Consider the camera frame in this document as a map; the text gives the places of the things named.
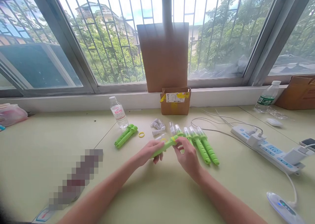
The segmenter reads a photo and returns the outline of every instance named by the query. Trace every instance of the hand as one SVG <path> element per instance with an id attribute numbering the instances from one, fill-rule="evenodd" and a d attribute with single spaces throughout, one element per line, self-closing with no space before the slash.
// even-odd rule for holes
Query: hand
<path id="1" fill-rule="evenodd" d="M 164 146 L 164 142 L 150 140 L 136 155 L 135 158 L 138 162 L 138 165 L 141 167 L 143 166 L 151 157 L 152 155 L 159 149 Z M 157 164 L 158 160 L 162 161 L 163 153 L 154 157 L 153 162 Z"/>
<path id="2" fill-rule="evenodd" d="M 201 165 L 198 161 L 197 152 L 194 146 L 185 137 L 178 137 L 177 145 L 173 146 L 177 160 L 183 167 L 183 169 L 194 179 L 202 170 Z"/>

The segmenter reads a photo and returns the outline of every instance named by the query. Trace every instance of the glass pane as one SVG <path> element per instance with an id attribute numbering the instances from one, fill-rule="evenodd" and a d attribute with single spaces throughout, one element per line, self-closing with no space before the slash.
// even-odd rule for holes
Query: glass pane
<path id="1" fill-rule="evenodd" d="M 188 78 L 242 77 L 273 0 L 174 0 L 189 22 Z"/>
<path id="2" fill-rule="evenodd" d="M 4 78 L 3 75 L 0 74 L 0 90 L 10 90 L 15 89 L 15 87 L 8 82 L 6 78 Z"/>
<path id="3" fill-rule="evenodd" d="M 23 89 L 82 87 L 34 0 L 0 0 L 0 64 Z"/>
<path id="4" fill-rule="evenodd" d="M 99 85 L 145 83 L 137 25 L 162 22 L 162 0 L 59 0 Z"/>
<path id="5" fill-rule="evenodd" d="M 315 0 L 310 0 L 269 75 L 315 74 Z"/>

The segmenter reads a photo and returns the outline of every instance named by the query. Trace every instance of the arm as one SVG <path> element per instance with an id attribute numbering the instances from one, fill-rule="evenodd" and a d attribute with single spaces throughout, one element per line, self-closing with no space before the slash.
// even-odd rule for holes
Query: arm
<path id="1" fill-rule="evenodd" d="M 130 158 L 117 171 L 99 183 L 92 191 L 84 196 L 73 208 L 58 222 L 58 224 L 83 224 L 97 223 L 114 196 L 121 189 L 132 173 L 143 166 L 155 151 L 164 146 L 163 142 L 150 141 L 135 156 Z M 156 164 L 163 154 L 156 156 L 153 162 Z"/>
<path id="2" fill-rule="evenodd" d="M 267 224 L 257 213 L 239 200 L 235 195 L 224 188 L 199 164 L 196 149 L 190 142 L 179 137 L 173 146 L 177 159 L 183 169 L 208 195 L 227 224 Z"/>

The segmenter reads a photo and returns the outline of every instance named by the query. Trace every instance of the water bottle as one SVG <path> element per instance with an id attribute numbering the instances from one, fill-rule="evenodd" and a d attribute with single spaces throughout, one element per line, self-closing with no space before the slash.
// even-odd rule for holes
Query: water bottle
<path id="1" fill-rule="evenodd" d="M 117 121 L 118 126 L 120 128 L 126 128 L 129 123 L 122 105 L 116 100 L 115 96 L 109 97 L 109 100 L 111 101 L 111 111 Z"/>
<path id="2" fill-rule="evenodd" d="M 270 107 L 271 103 L 275 99 L 278 94 L 279 85 L 281 81 L 273 81 L 271 86 L 265 89 L 262 95 L 259 97 L 254 110 L 257 112 L 266 112 L 267 109 Z"/>

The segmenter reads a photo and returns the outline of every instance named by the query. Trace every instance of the cardboard box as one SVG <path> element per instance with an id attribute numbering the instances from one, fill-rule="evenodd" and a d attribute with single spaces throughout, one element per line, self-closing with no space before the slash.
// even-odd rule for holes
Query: cardboard box
<path id="1" fill-rule="evenodd" d="M 187 115 L 191 89 L 188 87 L 163 88 L 161 94 L 162 115 Z"/>
<path id="2" fill-rule="evenodd" d="M 187 87 L 189 23 L 137 25 L 148 92 Z"/>
<path id="3" fill-rule="evenodd" d="M 275 105 L 288 110 L 315 109 L 315 76 L 293 76 Z"/>

